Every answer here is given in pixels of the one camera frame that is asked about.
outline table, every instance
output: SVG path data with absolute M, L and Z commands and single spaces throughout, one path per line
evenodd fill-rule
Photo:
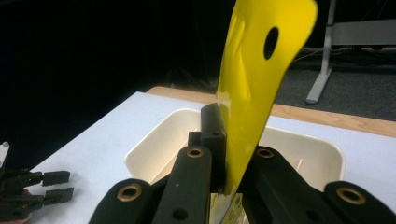
M 187 100 L 189 97 L 197 102 Z M 66 187 L 74 187 L 75 194 L 68 203 L 36 211 L 30 223 L 87 223 L 107 191 L 117 182 L 131 177 L 123 162 L 131 148 L 173 111 L 181 108 L 199 110 L 213 100 L 214 96 L 210 94 L 161 87 L 151 89 L 148 93 L 133 94 L 33 170 L 71 172 L 69 183 L 52 187 L 32 186 L 29 190 L 33 194 L 43 194 L 48 189 Z M 372 192 L 396 211 L 396 178 L 393 173 L 396 170 L 396 138 L 391 136 L 392 123 L 376 123 L 376 120 L 348 118 L 324 112 L 326 117 L 323 119 L 327 120 L 325 122 L 332 126 L 346 124 L 350 128 L 344 129 L 285 119 L 277 117 L 275 113 L 302 119 L 308 119 L 309 115 L 300 114 L 298 108 L 275 105 L 274 115 L 269 118 L 267 125 L 323 138 L 339 146 L 346 156 L 345 180 Z M 389 127 L 389 132 L 380 135 L 361 131 L 364 129 L 380 132 L 378 127 L 381 125 Z

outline yellow plastic object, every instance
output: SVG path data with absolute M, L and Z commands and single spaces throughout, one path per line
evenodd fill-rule
M 236 1 L 217 91 L 227 132 L 226 195 L 235 194 L 282 77 L 316 16 L 314 0 Z

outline white plastic container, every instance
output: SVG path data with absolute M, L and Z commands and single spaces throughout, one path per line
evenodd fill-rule
M 169 115 L 126 155 L 132 177 L 152 184 L 169 174 L 178 151 L 187 145 L 189 132 L 199 131 L 200 126 L 199 111 L 181 109 Z M 343 178 L 345 157 L 324 140 L 266 127 L 259 145 L 279 151 L 316 189 Z

